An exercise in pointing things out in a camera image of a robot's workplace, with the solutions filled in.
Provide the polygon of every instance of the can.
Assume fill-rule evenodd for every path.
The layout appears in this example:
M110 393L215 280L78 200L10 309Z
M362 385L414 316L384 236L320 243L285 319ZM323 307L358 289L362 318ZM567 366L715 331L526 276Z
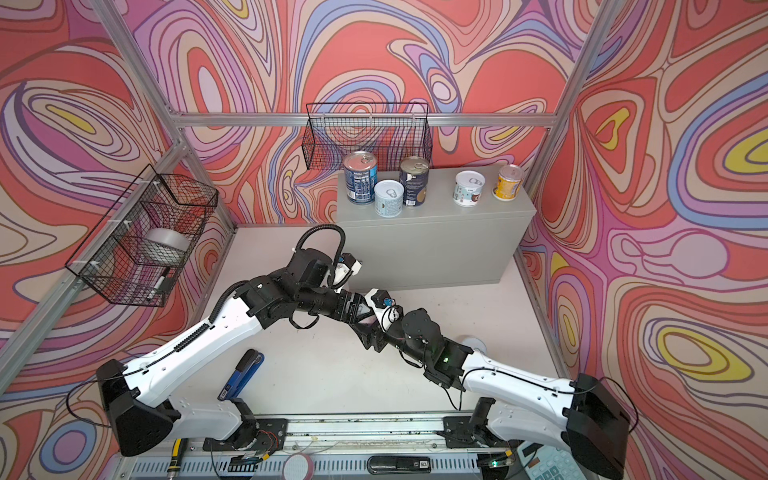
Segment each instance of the can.
M344 157L346 196L353 204L365 205L373 202L373 188L376 186L376 155L367 151L354 151Z
M405 187L397 180L382 180L374 188L376 213L382 217L397 217L402 211L402 195Z
M485 177L473 170L463 170L456 174L456 188L453 201L462 207L474 207L480 200Z
M518 196L518 190L522 185L525 172L517 165L505 165L498 171L498 180L496 188L493 189L493 196L501 201L509 202Z
M429 162L421 157L406 157L400 162L400 183L406 189L402 201L407 207L417 207L427 197Z

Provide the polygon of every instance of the calculator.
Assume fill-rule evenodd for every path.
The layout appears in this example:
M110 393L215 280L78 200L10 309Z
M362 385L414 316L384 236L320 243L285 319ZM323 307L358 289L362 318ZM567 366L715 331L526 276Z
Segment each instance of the calculator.
M523 442L518 457L531 480L587 480L571 454L555 447Z

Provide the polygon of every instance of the swirl pattern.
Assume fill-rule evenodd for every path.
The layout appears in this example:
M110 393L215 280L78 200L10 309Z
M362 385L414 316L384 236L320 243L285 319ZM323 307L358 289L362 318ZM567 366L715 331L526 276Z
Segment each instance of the swirl pattern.
M116 6L128 13L127 2ZM169 140L88 0L3 2L0 45L13 45L0 58L2 348ZM0 397L2 480L99 477L117 452L111 431L73 421L64 395L105 360L140 355L184 329L226 236L212 217L163 309L80 294ZM94 384L72 398L79 415L104 422L100 404Z
M630 478L768 475L767 45L765 3L628 2L545 165L524 258Z
M552 112L593 20L589 5L570 0L311 0L293 8L173 0L130 5L124 18L174 109L276 113L317 101L414 100L439 113ZM237 223L332 220L336 180L306 172L301 133L228 127L187 136ZM527 168L543 134L441 127L434 165Z

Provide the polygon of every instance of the roll of tape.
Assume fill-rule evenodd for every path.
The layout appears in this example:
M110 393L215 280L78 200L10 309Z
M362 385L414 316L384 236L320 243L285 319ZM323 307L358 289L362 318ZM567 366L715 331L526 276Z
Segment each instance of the roll of tape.
M184 260L190 241L170 228L153 228L144 235L141 252L160 265L178 265Z

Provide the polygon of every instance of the black cable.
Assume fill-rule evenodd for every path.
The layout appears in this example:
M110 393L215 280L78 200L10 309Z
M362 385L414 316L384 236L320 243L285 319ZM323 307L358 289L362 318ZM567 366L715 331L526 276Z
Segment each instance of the black cable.
M335 289L337 289L337 288L341 288L342 286L344 286L344 283L346 283L346 282L347 282L347 280L349 280L349 278L350 278L350 277L352 277L352 269L351 269L351 268L350 268L350 269L349 269L349 271L346 273L346 275L344 276L344 278L342 278L342 279L341 279L341 281L340 281L340 282L338 282L336 285L332 285L331 287L332 287L334 290L335 290Z
M233 283L232 285L229 285L227 289L224 290L224 293L221 294L219 300L216 302L216 305L214 305L214 309L210 311L210 315L208 316L208 323L211 325L214 324L216 318L219 317L219 313L221 313L221 308L224 306L224 303L230 299L232 292L242 287L246 283L248 283L248 280L241 280L239 282Z
M294 327L296 327L297 330L308 330L308 329L311 329L312 327L314 327L317 324L317 322L319 320L320 320L320 315L316 316L314 321L312 321L312 323L310 323L309 325L307 325L307 326L300 326L296 322L293 321L293 315L288 317L288 321L290 322L290 324L293 325Z
M453 407L453 409L454 410L460 410L460 409L457 409L456 405L453 403L453 399L451 398L451 394L448 393L448 389L443 387L443 390L445 390L445 394L448 396L448 401L451 403L451 406Z
M216 305L214 306L214 309L211 310L210 315L208 316L208 323L213 325L213 323L216 321L216 318L219 316L219 313L221 312L221 309L222 309L224 303L230 298L230 295L232 295L232 292L234 292L235 290L237 290L241 286L245 285L246 283L248 283L247 280L241 280L239 282L233 283L232 285L228 286L226 290L224 290L224 293L222 293L221 296L219 297L219 300L216 301ZM299 327L298 325L293 323L293 321L291 321L291 323L293 323L293 325L296 328L308 329L308 328L314 326L315 323L317 323L318 319L319 319L319 317L317 319L315 319L314 322L312 322L310 325L308 325L306 327ZM64 404L67 407L67 412L69 412L70 415L72 415L76 419L80 420L81 422L85 422L85 423L91 424L93 426L104 427L106 429L109 429L111 427L110 425L105 425L104 423L99 423L99 422L93 422L92 420L85 419L85 418L77 415L76 413L74 413L74 410L72 410L72 407L69 404L69 401L70 401L70 399L72 397L72 393L74 393L75 390L79 389L83 385L87 385L89 383L106 382L108 380L116 380L116 379L120 379L120 378L125 378L125 377L127 377L129 375L134 375L135 373L146 372L147 369L149 367L153 366L155 363L158 363L158 362L160 362L162 360L165 360L172 353L180 352L181 350L183 350L184 348L189 346L190 343L192 343L197 337L199 337L200 335L205 333L209 328L210 327L207 326L207 325L204 325L204 324L200 325L200 327L197 328L194 332L192 332L189 336L187 336L187 338L181 340L176 346L174 346L174 349L172 349L170 352L166 353L165 355L163 355L159 359L154 360L153 362L151 362L149 365L145 366L144 368L134 370L133 372L112 376L112 377L109 377L109 378L106 378L106 379L102 379L102 380L100 380L100 379L86 380L84 382L78 383L76 386L72 387L72 389L69 392L67 392L67 395L65 396Z
M296 250L301 249L301 247L304 246L304 242L306 242L306 240L310 238L313 233L319 232L321 230L335 230L336 232L339 233L339 247L336 248L336 255L333 257L333 268L331 272L328 274L328 287L331 290L335 290L337 288L340 288L346 282L346 280L348 280L345 276L345 280L342 279L341 282L337 284L333 284L333 280L336 275L336 265L339 264L341 251L344 249L344 243L346 242L346 235L344 234L344 229L342 227L339 227L338 225L334 225L333 223L323 223L321 225L315 225L314 227L311 227L306 232L304 232L304 235L302 235L301 238L299 238L299 241L296 242Z
M415 369L419 369L419 370L420 370L420 369L423 369L423 368L424 368L424 365L419 365L419 364L418 364L418 363L416 363L416 362L411 362L410 360L408 360L408 359L406 358L406 356L402 354L402 350L398 350L398 352L400 352L400 358L403 360L403 362L405 362L405 363L409 364L410 366L412 366L412 367L413 367L413 368L415 368Z
M87 384L89 384L89 383L96 383L96 382L107 382L108 380L123 379L123 378L125 378L125 377L127 377L127 376L129 376L129 375L133 375L133 374L135 374L135 373L139 373L139 372L145 372L145 371L146 371L146 369L148 369L149 367L153 366L155 363L157 363L157 362L160 362L160 361L161 361L161 360L163 360L163 359L166 359L166 358L167 358L167 357L168 357L168 356L169 356L171 353L175 353L175 352L176 352L175 350L171 350L170 352L166 353L165 355L163 355L163 356L162 356L162 357L160 357L159 359L157 359L157 360L153 361L152 363L150 363L149 365L147 365L147 366L146 366L146 367L144 367L143 369L136 369L136 370L134 370L133 372L129 372L129 373L122 373L122 374L120 374L120 375L111 376L111 377L108 377L108 378L106 378L106 379L101 379L101 380L100 380L100 379L94 379L94 380L85 380L84 382L80 382L80 383L78 383L77 385L75 385L74 387L72 387L72 389L71 389L69 392L67 392L67 396L65 396L65 398L64 398L64 404L65 404L65 406L67 407L67 412L69 412L69 414L70 414L70 415L72 415L72 416L73 416L73 417L75 417L76 419L80 420L81 422L89 423L89 424L91 424L91 425L93 425L93 426L97 426L97 427L104 427L104 428L106 428L106 429L109 429L109 428L111 428L111 425L105 425L105 424L103 424L103 423L94 422L94 421L92 421L92 420L89 420L89 419L84 419L83 417L81 417L81 416L77 415L76 413L74 413L74 411L72 410L72 407L69 405L69 400L70 400L70 398L72 397L72 393L74 393L74 391L75 391L75 390L79 389L79 388L80 388L80 387L82 387L83 385L87 385Z
M509 478L512 478L512 477L514 477L515 475L517 475L518 473L520 473L520 472L522 472L523 470L525 470L525 469L526 469L526 468L527 468L527 467L528 467L528 466L531 464L531 462L533 462L534 458L536 458L536 452L538 452L538 449L540 449L540 448L541 448L541 447L538 447L537 449L535 449L535 450L533 451L533 453L534 453L534 454L533 454L533 456L531 457L531 459L530 459L530 460L528 460L528 463L526 463L525 465L523 465L523 466L521 466L520 468L518 468L518 470L517 470L515 473L513 473L512 475L509 475L509 472L507 472L507 476L505 476L505 477L504 477L504 480L508 480Z
M211 439L210 442L210 464L214 467L214 473L216 474L216 478L219 480L224 480L221 478L221 475L219 475L219 469L216 468L216 462L214 462L214 440Z
M640 423L640 412L637 410L637 406L632 401L632 397L629 396L629 394L627 393L627 390L625 390L624 387L621 386L621 384L619 384L619 382L617 382L616 380L612 379L610 376L602 376L602 377L600 377L596 384L594 384L592 387L590 387L590 388L588 388L586 390L580 390L578 392L561 392L561 391L555 390L555 389L553 389L551 387L544 386L544 385L542 385L540 383L536 383L536 382L532 382L531 380L524 379L524 378L522 378L520 376L512 375L511 373L505 372L503 370L496 370L496 369L489 369L489 368L485 368L485 367L479 367L477 369L469 370L467 373L464 374L464 378L462 379L462 388L464 388L464 381L466 381L467 375L469 375L472 372L477 372L478 370L488 370L489 372L501 373L503 375L510 376L513 379L522 380L523 382L530 383L532 385L536 385L536 386L541 387L541 388L543 388L545 390L549 390L551 392L556 392L556 393L561 394L561 395L583 395L585 393L589 393L592 390L596 389L603 382L603 380L611 380L627 396L627 399L629 400L629 403L632 405L632 409L634 409L634 424L631 426L631 428L629 429L629 432L627 434L632 433L637 428L637 424Z
M604 379L611 380L617 387L619 387L621 391L624 392L624 394L627 396L629 403L632 405L632 408L634 409L634 424L632 425L632 427L629 429L629 432L627 433L629 435L630 433L634 432L634 430L637 428L637 424L640 423L640 413L637 410L637 406L632 401L632 397L629 396L629 394L627 393L627 390L624 390L624 387L619 385L619 382L612 379L610 376L604 376L599 381L602 381Z

